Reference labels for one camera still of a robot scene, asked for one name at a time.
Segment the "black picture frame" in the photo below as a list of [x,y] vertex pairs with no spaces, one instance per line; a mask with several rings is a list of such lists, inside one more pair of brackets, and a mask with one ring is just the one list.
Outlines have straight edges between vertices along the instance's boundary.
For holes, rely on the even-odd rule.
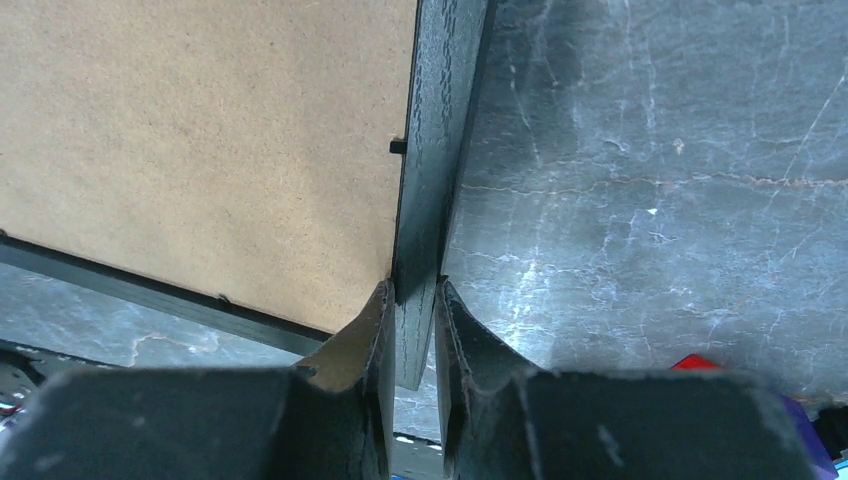
[[[408,389],[419,386],[425,369],[435,283],[496,9],[492,1],[412,2],[416,13],[405,132],[389,144],[401,167],[385,277],[394,282],[398,309],[396,380]],[[2,227],[1,259],[299,355],[337,332],[32,243]]]

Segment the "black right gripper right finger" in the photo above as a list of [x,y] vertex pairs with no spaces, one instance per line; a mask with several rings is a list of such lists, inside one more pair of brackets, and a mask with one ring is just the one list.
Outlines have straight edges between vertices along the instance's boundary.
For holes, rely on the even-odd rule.
[[728,371],[546,370],[436,288],[450,479],[811,479],[781,399]]

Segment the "brown backing board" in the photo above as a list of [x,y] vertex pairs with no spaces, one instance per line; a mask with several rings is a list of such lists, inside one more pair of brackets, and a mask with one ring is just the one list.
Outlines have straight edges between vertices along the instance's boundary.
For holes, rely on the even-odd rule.
[[412,1],[5,1],[1,227],[333,333],[390,270]]

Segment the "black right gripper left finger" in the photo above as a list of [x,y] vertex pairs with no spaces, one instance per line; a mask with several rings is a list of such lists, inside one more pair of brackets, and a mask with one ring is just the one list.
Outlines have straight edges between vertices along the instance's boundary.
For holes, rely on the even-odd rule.
[[386,479],[395,289],[287,367],[88,367],[47,379],[5,479]]

